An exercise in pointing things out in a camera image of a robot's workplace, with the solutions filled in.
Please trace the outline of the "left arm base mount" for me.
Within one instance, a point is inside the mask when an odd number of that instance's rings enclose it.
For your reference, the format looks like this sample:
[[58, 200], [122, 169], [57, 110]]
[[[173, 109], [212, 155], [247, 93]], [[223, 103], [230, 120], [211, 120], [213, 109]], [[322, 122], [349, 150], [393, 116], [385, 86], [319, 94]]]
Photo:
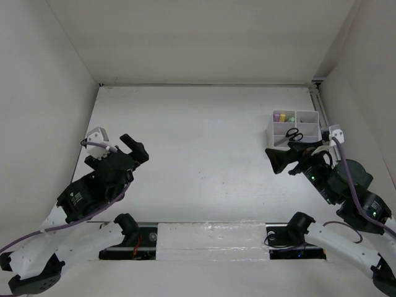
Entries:
[[108, 247], [99, 252], [100, 260], [155, 260], [157, 252], [158, 224], [140, 223], [136, 239]]

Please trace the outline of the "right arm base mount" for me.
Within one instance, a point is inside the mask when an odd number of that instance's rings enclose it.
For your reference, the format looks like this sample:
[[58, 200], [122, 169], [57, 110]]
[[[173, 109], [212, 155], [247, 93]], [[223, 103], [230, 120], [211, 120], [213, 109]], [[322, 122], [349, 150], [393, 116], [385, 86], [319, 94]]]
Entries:
[[292, 239], [286, 223], [269, 223], [265, 226], [264, 245], [269, 248], [270, 260], [326, 260], [322, 248]]

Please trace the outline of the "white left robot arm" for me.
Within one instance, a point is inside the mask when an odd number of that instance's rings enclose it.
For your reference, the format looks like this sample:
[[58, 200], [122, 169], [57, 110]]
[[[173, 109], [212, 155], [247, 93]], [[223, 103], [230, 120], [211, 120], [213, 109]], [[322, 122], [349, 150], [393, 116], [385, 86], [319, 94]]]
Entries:
[[91, 172], [63, 190], [39, 230], [1, 248], [1, 270], [14, 274], [8, 282], [11, 296], [43, 293], [73, 265], [93, 259], [100, 251], [140, 244], [140, 226], [129, 213], [119, 214], [74, 244], [65, 243], [80, 225], [122, 200], [133, 172], [149, 160], [142, 143], [126, 136], [121, 140], [129, 153], [106, 142], [82, 141], [88, 151], [84, 162]]

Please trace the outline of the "black handled scissors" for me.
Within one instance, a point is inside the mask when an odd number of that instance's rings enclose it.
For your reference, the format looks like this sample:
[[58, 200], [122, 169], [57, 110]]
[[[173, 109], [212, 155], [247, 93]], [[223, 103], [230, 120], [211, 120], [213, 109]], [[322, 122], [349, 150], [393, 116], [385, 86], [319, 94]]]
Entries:
[[278, 140], [277, 142], [274, 143], [274, 146], [277, 147], [285, 142], [289, 142], [289, 141], [299, 141], [303, 138], [303, 134], [299, 131], [298, 128], [293, 127], [289, 130], [287, 130], [285, 136]]

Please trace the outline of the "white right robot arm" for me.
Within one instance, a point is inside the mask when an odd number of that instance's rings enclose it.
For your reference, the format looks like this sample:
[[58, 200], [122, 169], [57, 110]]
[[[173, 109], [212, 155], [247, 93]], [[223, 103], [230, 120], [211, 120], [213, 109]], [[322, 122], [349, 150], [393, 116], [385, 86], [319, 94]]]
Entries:
[[161, 261], [262, 262], [270, 259], [323, 258], [337, 255], [367, 276], [387, 296], [395, 295], [395, 216], [369, 191], [373, 177], [357, 161], [334, 162], [331, 147], [341, 147], [342, 131], [305, 143], [297, 129], [266, 148], [275, 174], [303, 174], [329, 205], [338, 223], [359, 239], [345, 238], [315, 214], [295, 212], [286, 223], [182, 222], [158, 223], [156, 231], [128, 245], [136, 257]]

